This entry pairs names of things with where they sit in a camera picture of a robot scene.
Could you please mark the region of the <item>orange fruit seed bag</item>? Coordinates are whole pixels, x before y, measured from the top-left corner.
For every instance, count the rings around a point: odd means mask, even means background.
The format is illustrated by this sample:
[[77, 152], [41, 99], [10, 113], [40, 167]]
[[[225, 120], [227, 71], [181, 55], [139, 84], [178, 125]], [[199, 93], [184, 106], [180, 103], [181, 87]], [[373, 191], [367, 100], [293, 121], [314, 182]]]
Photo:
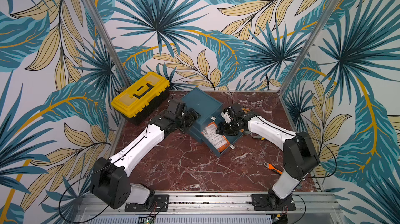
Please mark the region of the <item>orange fruit seed bag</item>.
[[216, 134], [217, 128], [215, 123], [211, 123], [202, 130], [202, 135], [221, 154], [230, 146], [230, 142], [225, 136]]

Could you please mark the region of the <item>teal three-drawer cabinet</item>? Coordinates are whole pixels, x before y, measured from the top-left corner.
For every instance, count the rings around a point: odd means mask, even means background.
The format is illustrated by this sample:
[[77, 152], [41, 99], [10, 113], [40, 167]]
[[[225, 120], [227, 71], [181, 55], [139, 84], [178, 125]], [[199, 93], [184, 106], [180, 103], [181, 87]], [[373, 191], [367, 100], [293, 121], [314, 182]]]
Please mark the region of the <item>teal three-drawer cabinet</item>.
[[[213, 113], [215, 111], [223, 111], [223, 104], [206, 94], [204, 91], [195, 88], [182, 98], [182, 101], [188, 108], [194, 109], [197, 113]], [[201, 140], [201, 131], [190, 129], [188, 134], [197, 142], [204, 143]]]

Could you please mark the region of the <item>orange flower seed bag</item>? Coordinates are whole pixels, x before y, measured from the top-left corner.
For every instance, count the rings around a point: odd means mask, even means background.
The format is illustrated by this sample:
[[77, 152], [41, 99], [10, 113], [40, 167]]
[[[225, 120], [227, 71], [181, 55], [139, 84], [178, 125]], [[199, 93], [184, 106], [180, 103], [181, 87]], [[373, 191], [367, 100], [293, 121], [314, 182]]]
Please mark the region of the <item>orange flower seed bag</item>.
[[248, 114], [248, 113], [251, 111], [249, 108], [242, 108], [242, 110], [243, 110], [246, 114]]

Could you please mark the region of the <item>teal top drawer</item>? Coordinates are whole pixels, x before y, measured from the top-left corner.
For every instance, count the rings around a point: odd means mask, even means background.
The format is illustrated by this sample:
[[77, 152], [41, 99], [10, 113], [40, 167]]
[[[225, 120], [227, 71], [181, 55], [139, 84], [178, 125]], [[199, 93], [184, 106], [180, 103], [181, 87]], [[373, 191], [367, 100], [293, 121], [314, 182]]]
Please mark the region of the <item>teal top drawer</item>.
[[202, 131], [209, 124], [215, 123], [218, 125], [223, 120], [221, 116], [222, 111], [215, 111], [213, 113], [201, 113], [200, 117], [194, 122], [191, 129]]

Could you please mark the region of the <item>teal drawer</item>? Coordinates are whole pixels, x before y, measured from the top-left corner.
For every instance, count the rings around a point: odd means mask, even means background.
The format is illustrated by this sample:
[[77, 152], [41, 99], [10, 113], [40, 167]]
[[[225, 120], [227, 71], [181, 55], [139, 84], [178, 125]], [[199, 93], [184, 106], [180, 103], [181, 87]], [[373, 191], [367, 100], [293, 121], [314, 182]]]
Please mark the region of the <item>teal drawer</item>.
[[217, 133], [218, 126], [224, 122], [225, 120], [221, 116], [212, 116], [209, 123], [207, 123], [201, 131], [201, 140], [217, 157], [221, 157], [230, 148], [233, 148], [235, 143], [243, 136], [242, 132], [239, 132], [234, 136], [229, 136], [227, 134], [219, 135]]
[[218, 125], [223, 120], [221, 116], [222, 111], [215, 111], [213, 113], [201, 113], [200, 117], [194, 122], [191, 129], [202, 131], [209, 124], [215, 123]]

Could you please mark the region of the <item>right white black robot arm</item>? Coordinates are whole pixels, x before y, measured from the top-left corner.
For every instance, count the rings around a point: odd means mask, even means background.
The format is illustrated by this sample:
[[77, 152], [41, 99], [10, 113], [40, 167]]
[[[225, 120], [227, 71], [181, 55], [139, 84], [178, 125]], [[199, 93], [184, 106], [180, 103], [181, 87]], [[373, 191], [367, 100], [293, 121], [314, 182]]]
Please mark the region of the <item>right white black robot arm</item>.
[[284, 170], [269, 194], [276, 200], [285, 200], [317, 165], [320, 159], [313, 141], [305, 132], [297, 133], [281, 128], [261, 116], [221, 113], [222, 124], [217, 128], [219, 135], [235, 136], [241, 130], [257, 134], [283, 151]]

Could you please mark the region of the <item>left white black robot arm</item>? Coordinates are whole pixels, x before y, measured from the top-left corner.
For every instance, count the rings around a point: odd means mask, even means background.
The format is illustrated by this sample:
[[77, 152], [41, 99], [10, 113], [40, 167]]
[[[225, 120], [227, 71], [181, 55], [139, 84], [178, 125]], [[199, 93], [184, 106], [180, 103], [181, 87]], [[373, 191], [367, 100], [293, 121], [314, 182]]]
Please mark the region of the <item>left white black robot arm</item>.
[[156, 116], [123, 150], [109, 159], [100, 158], [95, 162], [90, 192], [112, 209], [125, 203], [145, 204], [151, 191], [143, 185], [130, 183], [131, 173], [153, 147], [176, 130], [187, 131], [199, 117], [192, 108], [178, 114], [164, 111]]

